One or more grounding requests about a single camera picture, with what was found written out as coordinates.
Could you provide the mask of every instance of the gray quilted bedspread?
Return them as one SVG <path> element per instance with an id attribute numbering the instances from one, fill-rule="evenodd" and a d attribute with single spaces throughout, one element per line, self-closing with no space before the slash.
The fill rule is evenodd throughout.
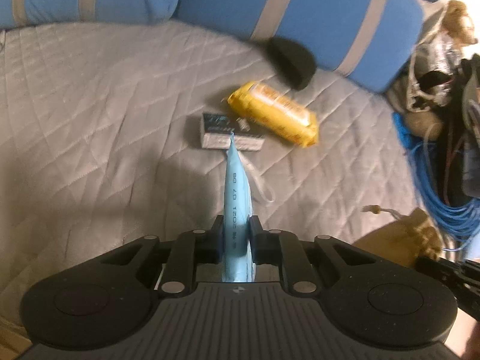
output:
<path id="1" fill-rule="evenodd" d="M 176 21 L 54 24 L 7 33 L 0 53 L 0 314 L 35 281 L 144 234 L 174 239 L 222 213 L 225 153 L 200 149 L 199 116 L 249 80 L 285 85 L 262 52 Z M 246 156 L 274 189 L 265 228 L 352 242 L 407 213 L 410 170 L 383 97 L 318 71 L 289 96 L 320 143 L 267 133 Z"/>

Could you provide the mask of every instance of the brown plush toy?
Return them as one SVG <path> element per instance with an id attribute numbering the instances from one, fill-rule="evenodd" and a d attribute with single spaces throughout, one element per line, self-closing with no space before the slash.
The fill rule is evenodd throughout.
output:
<path id="1" fill-rule="evenodd" d="M 448 2 L 442 28 L 453 39 L 458 50 L 478 43 L 472 18 L 467 12 L 467 6 L 462 1 L 450 0 Z"/>

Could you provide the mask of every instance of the ribbed gray panel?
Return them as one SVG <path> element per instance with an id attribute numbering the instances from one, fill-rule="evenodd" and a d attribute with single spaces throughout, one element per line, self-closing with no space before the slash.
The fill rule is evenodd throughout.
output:
<path id="1" fill-rule="evenodd" d="M 164 300 L 131 337 L 102 349 L 71 352 L 44 345 L 22 360 L 450 360 L 443 344 L 390 351 L 339 332 L 312 299 L 279 283 L 200 283 L 194 294 Z"/>

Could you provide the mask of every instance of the silver screw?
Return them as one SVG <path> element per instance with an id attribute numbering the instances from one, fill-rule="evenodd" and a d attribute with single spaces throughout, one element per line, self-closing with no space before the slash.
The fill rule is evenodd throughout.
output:
<path id="1" fill-rule="evenodd" d="M 178 294 L 185 289 L 185 285 L 179 281 L 167 281 L 162 284 L 162 291 L 168 294 Z"/>
<path id="2" fill-rule="evenodd" d="M 310 281 L 298 281 L 293 285 L 293 289 L 301 294 L 309 294 L 317 289 L 317 286 Z"/>

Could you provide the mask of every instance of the yellow package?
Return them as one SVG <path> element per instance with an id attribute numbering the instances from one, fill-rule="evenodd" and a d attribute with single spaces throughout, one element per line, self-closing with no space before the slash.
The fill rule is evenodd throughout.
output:
<path id="1" fill-rule="evenodd" d="M 228 102 L 241 117 L 249 117 L 301 147 L 318 142 L 315 114 L 262 82 L 246 83 Z"/>

